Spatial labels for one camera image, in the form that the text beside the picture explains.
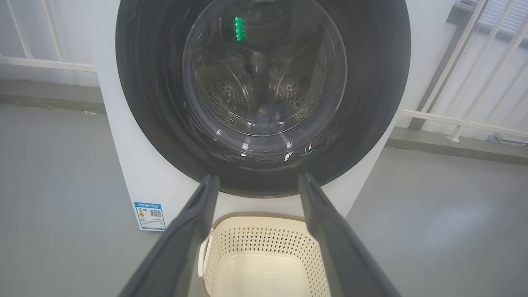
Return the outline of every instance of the washing machine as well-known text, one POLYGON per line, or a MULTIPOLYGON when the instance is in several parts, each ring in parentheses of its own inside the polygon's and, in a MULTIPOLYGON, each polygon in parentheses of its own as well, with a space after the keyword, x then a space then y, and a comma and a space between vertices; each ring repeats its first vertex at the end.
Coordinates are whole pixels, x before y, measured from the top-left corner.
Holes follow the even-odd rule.
POLYGON ((303 215, 310 173, 342 216, 454 0, 85 0, 97 74, 141 230, 207 174, 214 219, 303 215))

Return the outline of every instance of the sticker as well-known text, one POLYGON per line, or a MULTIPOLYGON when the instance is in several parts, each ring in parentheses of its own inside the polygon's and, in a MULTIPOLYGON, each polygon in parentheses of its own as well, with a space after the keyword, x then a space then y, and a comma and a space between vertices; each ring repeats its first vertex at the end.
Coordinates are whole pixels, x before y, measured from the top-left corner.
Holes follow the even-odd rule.
POLYGON ((162 206, 153 203, 134 202, 141 229, 165 230, 162 206))

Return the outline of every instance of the beige laundry basket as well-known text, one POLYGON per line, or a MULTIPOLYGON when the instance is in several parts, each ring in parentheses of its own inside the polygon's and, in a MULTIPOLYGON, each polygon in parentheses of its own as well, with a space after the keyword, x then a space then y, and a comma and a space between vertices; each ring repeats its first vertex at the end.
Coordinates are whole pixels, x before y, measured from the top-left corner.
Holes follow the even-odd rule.
POLYGON ((294 216, 221 217, 200 247, 198 275, 204 297, 330 296, 319 244, 294 216))

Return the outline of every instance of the washing machine door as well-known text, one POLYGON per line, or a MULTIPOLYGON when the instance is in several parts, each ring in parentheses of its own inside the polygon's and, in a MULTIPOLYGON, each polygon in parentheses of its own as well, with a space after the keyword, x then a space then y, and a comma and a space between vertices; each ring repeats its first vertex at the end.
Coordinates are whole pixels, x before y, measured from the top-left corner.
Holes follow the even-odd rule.
POLYGON ((247 197, 326 184, 378 142, 406 85, 404 0, 122 0, 120 81, 156 149, 247 197))

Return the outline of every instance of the railing post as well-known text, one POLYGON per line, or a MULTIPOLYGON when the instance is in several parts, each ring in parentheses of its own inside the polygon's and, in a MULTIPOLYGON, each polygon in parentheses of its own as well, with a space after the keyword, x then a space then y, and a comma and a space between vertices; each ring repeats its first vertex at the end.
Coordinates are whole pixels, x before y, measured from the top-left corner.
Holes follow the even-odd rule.
POLYGON ((519 68, 519 70, 517 71, 517 73, 515 74, 515 77, 512 79, 512 81, 510 82, 510 84, 506 87, 506 89, 504 90, 504 92, 502 93, 501 97, 499 98, 499 100, 495 103, 495 105, 493 106, 492 110, 488 113, 488 116, 486 117, 486 120, 485 122, 489 122, 489 120, 492 118, 493 114, 497 111, 498 107, 502 104, 502 101, 504 101, 504 99, 506 99, 506 96, 508 96, 508 94, 510 93, 510 91, 512 90, 514 84, 519 80, 519 77, 521 77, 521 74, 523 74, 524 70, 526 69, 526 66, 528 66, 528 58, 526 58, 526 61, 524 61, 523 65, 519 68))
POLYGON ((55 52, 57 53, 57 58, 59 58, 59 61, 64 62, 57 33, 57 27, 55 26, 55 20, 53 19, 53 14, 51 12, 50 1, 42 0, 42 4, 44 5, 44 13, 46 14, 46 19, 48 20, 48 27, 50 28, 51 38, 53 39, 53 45, 55 45, 55 52))
POLYGON ((442 83, 444 82, 444 80, 447 77, 447 73, 449 72, 449 69, 451 69, 451 66, 455 63, 455 60, 456 60, 456 58, 458 56, 458 53, 460 52, 460 50, 464 46, 464 43, 465 43, 466 39, 468 39, 469 35, 471 34, 471 30, 473 29, 473 25, 477 21, 481 10, 484 8, 484 4, 485 3, 486 3, 485 0, 480 0, 478 2, 478 4, 477 4, 477 7, 475 7, 475 10, 473 11, 473 14, 471 15, 471 18, 469 19, 469 22, 468 22, 466 28, 464 29, 464 31, 462 33, 462 36, 460 36, 460 40, 458 41, 457 45, 455 46, 453 54, 451 55, 451 57, 447 61, 447 64, 446 64, 442 74, 440 75, 440 78, 438 79, 435 87, 433 88, 433 90, 431 92, 431 95, 429 96, 429 98, 427 98, 426 104, 423 106, 423 108, 421 110, 423 113, 426 113, 427 109, 429 109, 429 106, 431 106, 431 103, 432 103, 433 99, 436 97, 436 94, 440 90, 440 86, 442 85, 442 83))
POLYGON ((513 52, 517 49, 519 44, 521 44, 521 41, 524 39, 527 33, 528 33, 528 14, 524 17, 522 25, 519 27, 519 29, 513 36, 510 44, 508 45, 508 48, 504 51, 502 56, 499 58, 491 74, 488 76, 483 86, 480 88, 480 91, 478 92, 477 96, 475 97, 475 99, 473 100, 469 108, 467 109, 465 115, 463 116, 463 120, 465 121, 465 123, 457 126, 455 130, 453 131, 453 133, 447 136, 448 139, 454 142, 459 142, 458 138, 462 134, 464 129, 467 127, 467 122, 469 122, 469 119, 473 115, 473 112, 475 111, 475 107, 482 101, 482 99, 488 93, 491 86, 495 82, 495 79, 497 78, 497 74, 502 70, 504 65, 507 63, 507 61, 512 56, 513 52))
POLYGON ((489 46, 493 43, 493 40, 495 39, 495 35, 497 35, 498 30, 501 28, 501 25, 504 22, 504 19, 506 18, 506 16, 508 15, 508 12, 512 8, 513 2, 514 2, 514 0, 509 0, 508 3, 506 3, 506 6, 504 7, 504 9, 502 10, 500 16, 497 19, 497 23, 493 27, 492 31, 489 33, 488 39, 486 40, 486 43, 480 49, 480 52, 478 53, 477 58, 475 58, 475 61, 473 61, 473 64, 471 65, 471 67, 469 67, 469 70, 467 71, 466 75, 464 76, 464 79, 462 80, 462 83, 460 84, 460 86, 458 87, 455 95, 451 98, 451 101, 447 105, 447 108, 446 108, 446 111, 445 111, 444 114, 449 114, 449 111, 453 107, 453 105, 456 102, 458 96, 460 96, 460 93, 462 92, 464 87, 467 85, 467 81, 471 77, 471 74, 473 74, 475 69, 478 67, 478 65, 482 61, 482 58, 484 57, 484 55, 488 51, 489 46))
POLYGON ((18 21, 16 8, 13 6, 13 3, 11 3, 11 0, 6 0, 6 1, 7 1, 7 6, 9 7, 9 12, 11 12, 11 17, 13 18, 13 22, 15 23, 16 33, 18 33, 18 38, 20 39, 20 43, 22 44, 22 49, 24 50, 24 53, 26 54, 26 58, 32 59, 33 54, 31 53, 30 45, 27 42, 27 38, 26 38, 26 35, 24 34, 24 30, 22 30, 22 27, 20 26, 20 22, 18 21))
POLYGON ((519 109, 521 104, 528 99, 528 88, 526 88, 523 94, 519 97, 519 100, 515 103, 515 106, 510 110, 506 119, 512 118, 513 114, 519 109))

